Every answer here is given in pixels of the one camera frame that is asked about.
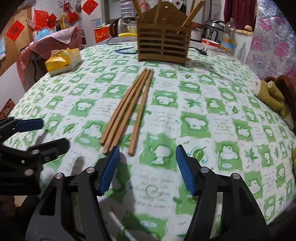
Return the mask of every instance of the metal screw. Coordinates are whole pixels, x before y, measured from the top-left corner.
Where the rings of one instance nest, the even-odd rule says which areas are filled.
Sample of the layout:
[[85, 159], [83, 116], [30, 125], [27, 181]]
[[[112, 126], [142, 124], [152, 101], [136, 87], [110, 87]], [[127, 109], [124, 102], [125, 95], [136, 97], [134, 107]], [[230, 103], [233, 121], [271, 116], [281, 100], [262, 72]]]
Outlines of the metal screw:
[[240, 179], [240, 175], [238, 173], [234, 173], [232, 176], [234, 179]]
[[56, 179], [60, 179], [60, 178], [62, 178], [62, 176], [63, 176], [63, 174], [62, 173], [57, 173], [54, 177], [56, 178]]
[[94, 172], [94, 168], [93, 167], [89, 167], [88, 169], [86, 169], [87, 173], [93, 173]]
[[38, 154], [39, 152], [40, 152], [40, 151], [39, 151], [38, 149], [31, 151], [31, 153], [32, 153], [33, 155], [36, 155], [36, 154]]
[[27, 169], [27, 170], [24, 171], [24, 174], [26, 176], [31, 176], [31, 175], [33, 175], [33, 173], [34, 173], [34, 171], [32, 169]]
[[209, 172], [209, 169], [208, 169], [207, 167], [202, 167], [202, 168], [200, 169], [200, 171], [201, 171], [202, 173], [208, 173], [208, 172]]

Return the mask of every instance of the chopstick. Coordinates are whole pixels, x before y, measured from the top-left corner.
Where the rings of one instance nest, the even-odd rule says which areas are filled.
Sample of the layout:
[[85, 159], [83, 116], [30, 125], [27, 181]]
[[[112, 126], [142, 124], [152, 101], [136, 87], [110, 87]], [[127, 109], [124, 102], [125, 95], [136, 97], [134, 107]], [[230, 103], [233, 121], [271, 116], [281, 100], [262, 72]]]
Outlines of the chopstick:
[[153, 72], [154, 71], [151, 70], [150, 73], [149, 73], [148, 81], [147, 81], [147, 84], [145, 86], [144, 94], [142, 96], [141, 104], [140, 104], [140, 107], [139, 107], [139, 110], [138, 110], [138, 115], [137, 115], [137, 119], [136, 119], [136, 122], [135, 122], [135, 126], [133, 128], [133, 133], [132, 133], [132, 136], [131, 136], [131, 142], [130, 142], [130, 146], [129, 146], [129, 149], [128, 149], [128, 153], [131, 156], [134, 154], [134, 151], [135, 151], [135, 146], [136, 146], [136, 141], [137, 141], [137, 137], [138, 137], [140, 122], [141, 122], [145, 102], [147, 100], [148, 91], [149, 91], [151, 79], [152, 79], [152, 76], [153, 76]]
[[182, 24], [181, 27], [187, 26], [187, 25], [189, 25], [192, 22], [192, 20], [194, 19], [194, 17], [197, 15], [197, 13], [203, 7], [204, 3], [205, 3], [205, 0], [201, 0], [198, 3], [198, 5], [194, 8], [194, 10], [190, 12], [190, 15], [187, 17], [187, 19], [185, 20], [185, 22]]
[[133, 110], [133, 106], [134, 106], [133, 103], [139, 98], [138, 95], [143, 88], [143, 85], [147, 79], [148, 73], [149, 73], [149, 70], [145, 71], [145, 74], [143, 74], [141, 76], [140, 80], [138, 81], [138, 84], [135, 85], [135, 88], [132, 90], [132, 92], [128, 96], [126, 102], [124, 103], [123, 108], [120, 110], [120, 112], [115, 120], [115, 123], [112, 126], [112, 128], [108, 134], [108, 137], [107, 137], [106, 143], [104, 145], [104, 149], [103, 149], [104, 154], [106, 154], [109, 151], [109, 147], [111, 145], [111, 142], [112, 142], [112, 145], [111, 145], [110, 150], [112, 149], [112, 147], [114, 146], [113, 144], [115, 143], [115, 141], [114, 141], [115, 139], [118, 139], [115, 144], [115, 145], [117, 145], [117, 143], [121, 137], [121, 134], [123, 132], [123, 129], [126, 125], [126, 122], [129, 118], [129, 115]]
[[146, 20], [145, 20], [144, 15], [143, 15], [143, 13], [141, 11], [141, 8], [139, 6], [138, 1], [137, 0], [133, 0], [133, 5], [135, 6], [135, 9], [137, 11], [138, 17], [140, 19], [140, 22], [144, 22], [145, 23]]
[[195, 5], [195, 0], [192, 0], [191, 9], [190, 9], [190, 13], [193, 11], [194, 5]]
[[125, 100], [128, 98], [129, 93], [134, 89], [134, 87], [135, 87], [135, 85], [138, 83], [139, 79], [140, 79], [142, 76], [144, 76], [146, 70], [147, 70], [147, 68], [145, 68], [145, 69], [141, 72], [141, 74], [140, 74], [140, 75], [138, 76], [138, 78], [134, 81], [134, 83], [132, 84], [132, 86], [128, 89], [128, 91], [125, 93], [124, 97], [123, 97], [122, 100], [120, 101], [119, 105], [117, 106], [115, 112], [113, 113], [111, 119], [109, 120], [109, 122], [108, 122], [108, 124], [107, 124], [107, 127], [106, 127], [106, 129], [105, 129], [105, 131], [104, 131], [104, 133], [103, 133], [103, 135], [102, 135], [102, 137], [101, 137], [101, 139], [100, 139], [100, 143], [101, 143], [102, 145], [105, 143], [106, 138], [107, 138], [107, 136], [108, 136], [108, 134], [109, 134], [109, 131], [110, 131], [110, 129], [111, 129], [111, 127], [112, 127], [112, 125], [113, 125], [113, 123], [114, 123], [114, 121], [115, 121], [115, 119], [116, 119], [118, 113], [119, 113], [119, 111], [121, 110], [121, 107], [122, 107], [123, 104], [125, 103]]
[[160, 10], [160, 5], [161, 5], [161, 0], [158, 0], [158, 4], [157, 4], [157, 9], [156, 9], [156, 14], [154, 16], [154, 24], [156, 24], [157, 20], [158, 20], [158, 16], [159, 16], [159, 10]]
[[109, 149], [107, 149], [107, 150], [104, 148], [104, 151], [106, 151], [106, 152], [107, 151], [111, 151], [112, 147], [113, 146], [116, 146], [118, 144], [118, 142], [119, 142], [119, 140], [121, 138], [121, 135], [122, 135], [122, 133], [123, 133], [125, 127], [126, 127], [126, 123], [127, 123], [128, 119], [129, 119], [132, 111], [134, 110], [134, 106], [138, 102], [138, 99], [140, 97], [140, 93], [141, 93], [141, 91], [142, 91], [142, 89], [144, 87], [144, 84], [145, 84], [146, 80], [147, 80], [148, 74], [151, 71], [153, 71], [153, 70], [152, 69], [149, 69], [149, 70], [146, 71], [145, 77], [143, 78], [140, 87], [137, 89], [137, 92], [136, 92], [135, 96], [133, 97], [133, 99], [132, 99], [132, 101], [131, 101], [131, 103], [130, 103], [130, 105], [128, 107], [128, 110], [126, 111], [126, 114], [124, 115], [124, 118], [123, 118], [123, 120], [122, 120], [122, 122], [121, 122], [121, 124], [120, 124], [120, 126], [119, 126], [119, 128], [117, 130], [117, 132], [116, 132], [116, 135], [115, 135], [115, 137], [113, 139], [113, 142], [112, 142], [111, 146], [108, 147]]

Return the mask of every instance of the rice cooker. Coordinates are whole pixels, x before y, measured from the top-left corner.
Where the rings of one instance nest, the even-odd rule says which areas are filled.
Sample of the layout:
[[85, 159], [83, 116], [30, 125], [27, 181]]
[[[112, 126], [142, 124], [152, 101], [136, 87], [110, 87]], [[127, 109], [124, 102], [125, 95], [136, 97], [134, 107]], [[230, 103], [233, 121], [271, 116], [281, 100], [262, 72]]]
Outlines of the rice cooker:
[[225, 24], [221, 20], [206, 21], [202, 31], [202, 38], [220, 43]]

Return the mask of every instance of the chopstick basket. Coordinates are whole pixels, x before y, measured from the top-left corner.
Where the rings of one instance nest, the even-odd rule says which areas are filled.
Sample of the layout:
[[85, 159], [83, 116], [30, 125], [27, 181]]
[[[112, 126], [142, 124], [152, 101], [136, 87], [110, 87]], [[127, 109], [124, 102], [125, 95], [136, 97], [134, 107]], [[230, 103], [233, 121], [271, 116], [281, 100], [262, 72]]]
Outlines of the chopstick basket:
[[156, 8], [143, 13], [146, 23], [137, 19], [138, 60], [158, 60], [186, 65], [192, 22], [181, 27], [186, 15], [169, 2], [162, 2], [157, 23]]

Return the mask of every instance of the table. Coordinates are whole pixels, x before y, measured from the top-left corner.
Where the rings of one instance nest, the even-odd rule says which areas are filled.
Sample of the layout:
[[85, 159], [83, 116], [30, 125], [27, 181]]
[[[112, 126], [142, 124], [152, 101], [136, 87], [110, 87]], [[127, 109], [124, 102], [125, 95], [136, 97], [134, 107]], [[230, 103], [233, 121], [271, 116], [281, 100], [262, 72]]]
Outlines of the table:
[[[296, 137], [253, 95], [257, 77], [248, 66], [194, 49], [189, 50], [186, 67], [138, 62], [137, 55], [114, 52], [124, 47], [137, 44], [81, 51], [82, 63], [74, 71], [46, 74], [13, 109], [11, 115], [41, 117], [45, 125], [43, 130], [13, 136], [7, 145], [24, 150], [61, 137], [71, 143], [67, 154], [44, 165], [43, 190], [55, 173], [75, 175], [104, 157], [102, 132], [126, 90], [147, 67], [154, 69], [154, 77], [136, 154], [129, 157], [127, 150], [137, 108], [119, 144], [120, 163], [110, 190], [99, 198], [111, 236], [119, 241], [130, 234], [136, 240], [183, 239], [196, 200], [186, 191], [176, 163], [179, 144], [215, 173], [239, 173], [267, 223], [287, 208], [296, 192], [291, 169]], [[212, 236], [219, 227], [221, 200], [218, 195]]]

